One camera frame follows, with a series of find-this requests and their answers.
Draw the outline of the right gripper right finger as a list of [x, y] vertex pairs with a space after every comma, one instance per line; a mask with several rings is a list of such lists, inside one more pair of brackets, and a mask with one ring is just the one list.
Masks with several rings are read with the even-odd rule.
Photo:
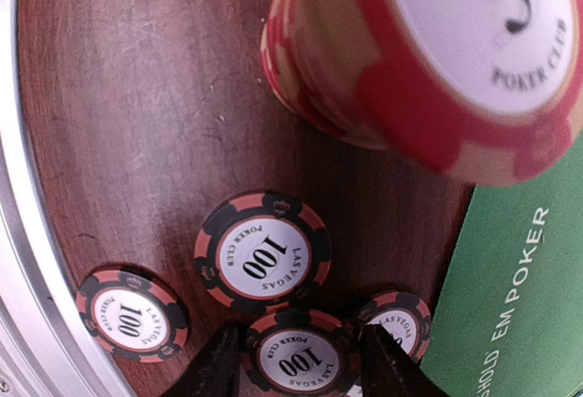
[[363, 327], [359, 350], [363, 396], [446, 397], [381, 325]]

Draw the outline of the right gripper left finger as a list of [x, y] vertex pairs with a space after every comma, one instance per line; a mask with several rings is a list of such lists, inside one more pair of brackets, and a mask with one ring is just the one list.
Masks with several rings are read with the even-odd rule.
[[209, 338], [184, 373], [162, 396], [238, 396], [240, 361], [240, 327], [228, 323]]

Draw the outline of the hundred chip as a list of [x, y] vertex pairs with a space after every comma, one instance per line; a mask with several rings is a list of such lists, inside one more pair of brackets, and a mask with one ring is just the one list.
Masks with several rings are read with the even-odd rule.
[[194, 263], [215, 300], [263, 314], [299, 303], [323, 285], [332, 243], [307, 204], [277, 192], [247, 192], [222, 202], [204, 221]]
[[78, 288], [76, 305], [98, 344], [131, 361], [166, 361], [189, 338], [191, 320], [179, 295], [140, 267], [118, 264], [93, 270]]
[[381, 325], [415, 362], [422, 360], [431, 339], [432, 317], [427, 305], [413, 293], [399, 290], [371, 297], [348, 323], [355, 337], [366, 325]]
[[319, 310], [272, 311], [245, 331], [241, 364], [266, 396], [343, 396], [361, 358], [341, 321]]

